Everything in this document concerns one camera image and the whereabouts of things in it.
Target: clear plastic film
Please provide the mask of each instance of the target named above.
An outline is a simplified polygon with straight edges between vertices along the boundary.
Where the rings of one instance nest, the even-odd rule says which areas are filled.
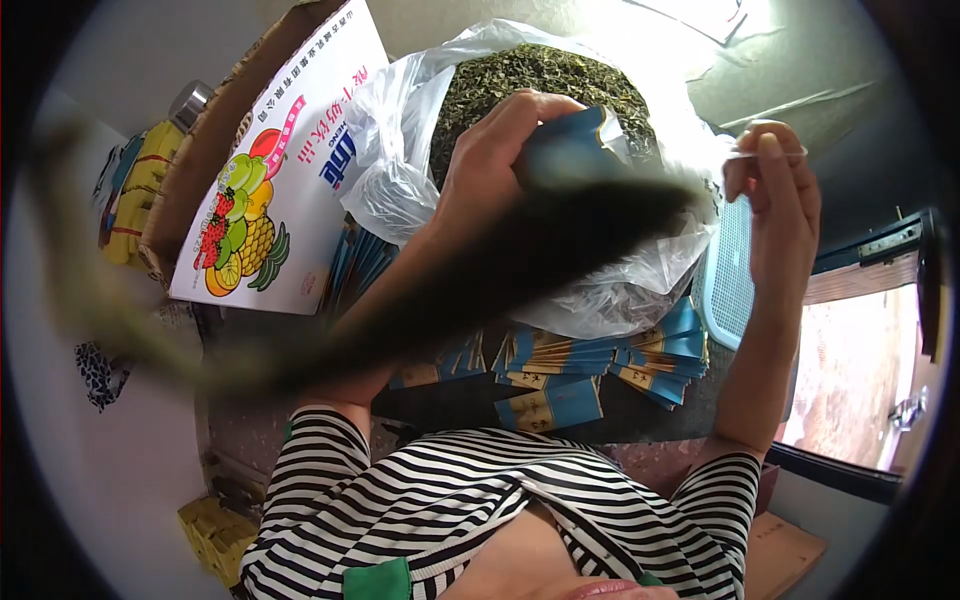
[[[720,170],[729,147],[697,117],[682,74],[672,79],[659,69],[648,69],[643,57],[624,53],[606,58],[573,39],[504,19],[475,25],[437,48],[403,57],[371,74],[347,108],[357,161],[365,170],[341,202],[361,226],[404,245],[429,221],[440,198],[430,175],[429,149],[455,65],[523,42],[600,60],[622,71],[647,102],[665,173],[700,181],[712,201],[684,213],[683,226],[672,237],[644,242],[629,257],[516,318],[586,339],[648,328],[676,301],[684,286],[680,293],[676,289],[689,279],[691,266],[719,227]]]

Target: printed fruit illustration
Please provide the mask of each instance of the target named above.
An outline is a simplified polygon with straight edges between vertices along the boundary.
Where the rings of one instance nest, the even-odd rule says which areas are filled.
[[[238,221],[240,217],[243,216],[243,213],[246,212],[247,204],[250,203],[250,197],[243,189],[233,191],[232,187],[228,187],[224,190],[224,193],[233,200],[233,208],[225,215],[227,221],[233,223],[234,221]]]
[[[260,183],[260,187],[253,190],[247,199],[247,211],[243,214],[244,219],[256,221],[267,212],[267,206],[274,199],[274,185],[269,181]]]
[[[206,289],[214,296],[226,296],[240,284],[240,273],[243,270],[240,252],[234,252],[227,259],[222,269],[209,268],[206,270]]]
[[[194,269],[204,269],[206,289],[213,296],[226,296],[249,276],[255,277],[248,288],[266,290],[290,255],[286,225],[280,223],[275,231],[267,216],[267,206],[274,199],[274,185],[267,179],[283,160],[277,158],[274,163],[271,159],[273,166],[268,167],[265,156],[273,156],[279,139],[279,130],[261,132],[249,155],[234,156],[220,172],[223,192],[216,195],[193,263]]]
[[[266,158],[276,150],[276,144],[280,141],[280,130],[268,129],[260,132],[260,135],[256,137],[253,141],[253,144],[250,146],[250,156],[251,157],[261,157]],[[280,165],[283,164],[282,160],[278,160],[276,164],[267,171],[267,176],[264,180],[276,175],[276,172],[280,170]]]
[[[250,223],[247,239],[240,249],[243,260],[243,275],[250,276],[257,271],[260,274],[247,287],[255,287],[262,292],[270,286],[280,272],[280,266],[290,254],[290,234],[287,227],[280,224],[280,231],[274,239],[274,222],[264,215]]]
[[[280,273],[280,266],[286,261],[287,256],[290,255],[290,234],[287,233],[287,226],[280,224],[280,231],[276,234],[276,239],[274,244],[270,247],[270,251],[267,252],[267,257],[263,260],[263,264],[260,265],[260,273],[256,276],[256,279],[247,284],[247,287],[256,288],[257,292],[262,292],[270,284],[274,282],[276,276]]]
[[[260,269],[267,259],[270,247],[274,244],[274,222],[263,216],[247,224],[247,238],[240,247],[243,259],[243,276],[251,276]]]
[[[210,222],[206,224],[206,229],[204,229],[200,241],[200,251],[193,261],[194,270],[209,269],[217,264],[221,253],[221,241],[227,235],[227,213],[233,210],[233,206],[234,201],[233,198],[229,197],[229,188],[226,195],[217,194],[217,205],[210,216]]]
[[[263,156],[237,155],[220,172],[220,183],[234,191],[242,189],[250,194],[266,176],[267,165],[263,163]]]

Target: loose tea leaves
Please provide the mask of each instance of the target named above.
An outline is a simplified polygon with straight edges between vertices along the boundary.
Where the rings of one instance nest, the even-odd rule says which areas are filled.
[[[563,94],[588,107],[612,107],[634,161],[655,158],[659,163],[647,103],[623,73],[597,60],[524,43],[457,65],[430,145],[430,169],[438,189],[443,189],[457,137],[523,87]]]

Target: blue brand logo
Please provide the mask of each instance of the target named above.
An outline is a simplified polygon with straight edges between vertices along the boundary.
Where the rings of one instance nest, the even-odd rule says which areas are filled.
[[[330,141],[330,147],[333,148],[333,152],[330,153],[330,158],[320,174],[324,179],[329,181],[333,189],[336,190],[340,189],[340,183],[344,180],[344,171],[347,170],[350,157],[357,156],[357,149],[353,145],[353,139],[346,130],[343,131],[339,139],[334,137],[334,139]]]

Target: striped shirt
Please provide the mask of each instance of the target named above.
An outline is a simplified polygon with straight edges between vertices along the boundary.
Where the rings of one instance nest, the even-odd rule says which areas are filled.
[[[255,598],[342,598],[346,569],[405,557],[412,597],[432,600],[534,498],[583,575],[649,571],[681,597],[743,598],[760,474],[749,454],[695,469],[666,500],[591,448],[541,435],[449,431],[371,465],[336,411],[301,408],[291,423],[241,562]]]

